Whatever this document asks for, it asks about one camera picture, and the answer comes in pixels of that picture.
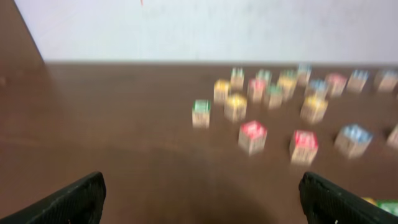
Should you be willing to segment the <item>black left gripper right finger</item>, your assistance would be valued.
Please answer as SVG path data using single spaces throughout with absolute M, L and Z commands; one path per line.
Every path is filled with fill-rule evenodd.
M 314 172 L 304 173 L 298 189 L 303 212 L 311 224 L 397 224 L 397 216 Z

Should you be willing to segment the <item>green R block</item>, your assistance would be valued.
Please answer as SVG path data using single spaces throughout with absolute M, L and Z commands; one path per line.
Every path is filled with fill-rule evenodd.
M 377 200 L 376 205 L 386 212 L 398 216 L 398 201 L 396 200 Z

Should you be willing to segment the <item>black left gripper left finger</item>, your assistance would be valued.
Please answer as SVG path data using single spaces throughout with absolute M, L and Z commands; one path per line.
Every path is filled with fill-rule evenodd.
M 2 218 L 1 224 L 99 224 L 105 198 L 104 177 L 96 171 Z

